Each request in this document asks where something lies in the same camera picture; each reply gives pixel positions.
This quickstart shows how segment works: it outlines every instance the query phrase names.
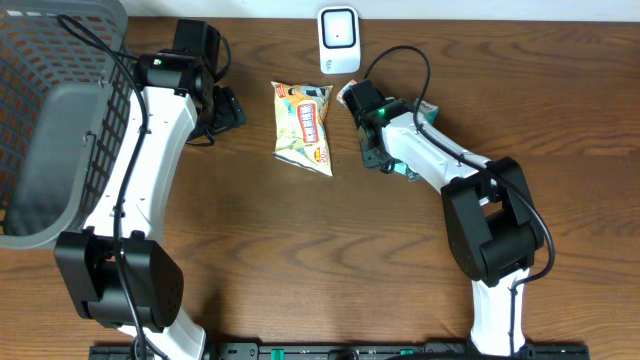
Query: wall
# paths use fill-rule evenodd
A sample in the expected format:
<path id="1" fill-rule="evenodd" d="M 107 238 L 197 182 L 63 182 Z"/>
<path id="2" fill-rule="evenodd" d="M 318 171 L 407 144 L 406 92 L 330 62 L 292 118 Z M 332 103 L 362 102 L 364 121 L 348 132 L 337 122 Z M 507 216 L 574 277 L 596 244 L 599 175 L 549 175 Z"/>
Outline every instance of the wall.
<path id="1" fill-rule="evenodd" d="M 638 0 L 121 0 L 130 16 L 315 18 L 349 4 L 363 19 L 640 21 Z"/>

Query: gray plastic basket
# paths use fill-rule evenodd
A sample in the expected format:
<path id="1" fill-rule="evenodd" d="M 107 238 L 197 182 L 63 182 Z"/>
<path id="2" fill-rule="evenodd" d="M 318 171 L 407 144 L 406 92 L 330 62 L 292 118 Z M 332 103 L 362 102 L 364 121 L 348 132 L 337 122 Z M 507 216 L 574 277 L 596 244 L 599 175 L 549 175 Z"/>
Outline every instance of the gray plastic basket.
<path id="1" fill-rule="evenodd" d="M 125 49 L 117 0 L 0 0 L 0 247 L 52 246 L 79 229 L 126 129 L 130 87 L 58 25 L 60 13 Z"/>

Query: wooden table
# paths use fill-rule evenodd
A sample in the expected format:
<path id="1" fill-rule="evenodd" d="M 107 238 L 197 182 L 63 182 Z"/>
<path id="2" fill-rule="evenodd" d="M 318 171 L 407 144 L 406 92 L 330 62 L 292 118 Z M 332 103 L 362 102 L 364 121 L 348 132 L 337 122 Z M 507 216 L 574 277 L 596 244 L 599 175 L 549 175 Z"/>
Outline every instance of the wooden table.
<path id="1" fill-rule="evenodd" d="M 131 19 L 131 48 L 169 47 L 175 22 Z M 223 83 L 249 124 L 183 151 L 166 209 L 165 248 L 199 324 L 265 342 L 468 336 L 471 287 L 432 188 L 365 169 L 335 100 L 334 177 L 271 155 L 271 80 L 337 91 L 383 50 L 411 44 L 432 62 L 436 126 L 474 152 L 519 161 L 554 234 L 554 271 L 525 292 L 526 336 L 585 342 L 592 359 L 640 356 L 640 25 L 363 20 L 360 72 L 325 76 L 315 21 L 211 24 L 231 43 Z M 372 79 L 414 99 L 421 61 L 395 53 Z M 50 251 L 0 256 L 0 358 L 83 359 L 95 343 L 129 341 L 78 318 Z M 537 253 L 534 270 L 546 257 Z"/>

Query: snack bag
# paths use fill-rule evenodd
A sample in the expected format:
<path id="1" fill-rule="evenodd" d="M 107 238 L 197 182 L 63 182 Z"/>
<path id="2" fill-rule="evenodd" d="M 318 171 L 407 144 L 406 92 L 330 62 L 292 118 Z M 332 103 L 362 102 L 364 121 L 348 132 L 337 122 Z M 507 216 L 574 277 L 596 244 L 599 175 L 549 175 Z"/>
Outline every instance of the snack bag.
<path id="1" fill-rule="evenodd" d="M 273 156 L 325 175 L 331 173 L 329 145 L 322 121 L 333 86 L 284 85 L 275 89 L 277 139 Z"/>

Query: white robotic arm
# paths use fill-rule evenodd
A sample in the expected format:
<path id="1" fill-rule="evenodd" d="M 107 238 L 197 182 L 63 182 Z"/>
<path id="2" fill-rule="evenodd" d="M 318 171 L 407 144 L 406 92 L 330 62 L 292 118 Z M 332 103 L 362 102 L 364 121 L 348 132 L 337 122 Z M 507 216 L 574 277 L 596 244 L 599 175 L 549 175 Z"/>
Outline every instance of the white robotic arm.
<path id="1" fill-rule="evenodd" d="M 431 126 L 422 114 L 418 115 L 418 122 L 423 129 L 440 143 L 458 154 L 464 154 L 465 159 L 484 166 L 490 160 L 469 152 L 441 132 Z M 459 163 L 450 155 L 429 142 L 415 129 L 413 114 L 404 113 L 390 120 L 382 128 L 382 141 L 387 153 L 406 163 L 411 169 L 420 174 L 434 189 L 441 192 L 441 188 L 456 178 L 467 178 L 477 173 L 477 170 Z M 480 199 L 480 205 L 488 203 L 487 197 Z M 489 287 L 482 281 L 472 281 L 473 309 L 475 319 L 471 329 L 471 341 L 480 353 L 485 355 L 510 355 L 510 288 L 514 281 L 525 278 L 529 270 L 517 270 L 504 278 L 495 287 Z M 514 347 L 519 349 L 525 343 L 520 318 L 522 313 L 522 287 L 516 298 Z"/>
<path id="2" fill-rule="evenodd" d="M 146 239 L 163 243 L 164 209 L 180 152 L 196 126 L 198 114 L 189 94 L 176 94 L 174 89 L 147 86 L 142 91 L 149 126 L 145 141 L 131 175 L 123 205 L 122 233 L 142 231 Z M 113 234 L 113 204 L 122 178 L 138 139 L 142 114 L 135 94 L 131 94 L 129 122 L 111 177 L 95 210 L 85 222 L 94 235 Z M 133 326 L 118 330 L 136 336 Z M 144 328 L 147 341 L 169 359 L 199 360 L 204 352 L 206 335 L 180 308 L 176 320 L 162 332 Z"/>
<path id="3" fill-rule="evenodd" d="M 246 122 L 233 91 L 214 85 L 229 65 L 214 74 L 221 41 L 230 59 L 227 41 L 214 28 L 204 21 L 182 19 L 173 49 L 138 58 L 130 85 L 141 92 L 146 129 L 144 107 L 134 93 L 102 197 L 82 233 L 61 233 L 54 250 L 78 314 L 132 336 L 144 332 L 146 342 L 162 358 L 200 360 L 205 351 L 204 329 L 181 308 L 182 271 L 160 245 L 169 189 L 185 143 L 204 135 L 210 141 L 204 145 L 212 145 L 213 134 Z M 146 131 L 141 143 L 140 131 Z M 137 146 L 137 160 L 126 183 L 125 172 Z M 121 189 L 125 193 L 120 234 L 128 239 L 116 242 L 114 204 Z M 108 261 L 114 255 L 122 263 Z"/>
<path id="4" fill-rule="evenodd" d="M 343 99 L 358 127 L 365 166 L 386 170 L 390 164 L 403 162 L 441 194 L 449 247 L 460 269 L 472 280 L 475 319 L 471 342 L 484 355 L 510 356 L 512 344 L 514 351 L 525 345 L 520 320 L 523 289 L 518 289 L 513 311 L 511 289 L 514 282 L 528 276 L 533 253 L 542 245 L 537 223 L 512 201 L 507 189 L 419 132 L 413 105 L 384 98 L 369 80 L 354 84 Z M 451 153 L 462 154 L 478 168 L 510 179 L 529 196 L 515 161 L 492 162 L 469 152 L 431 126 L 421 113 L 417 125 Z M 483 205 L 500 201 L 502 210 L 484 215 Z"/>

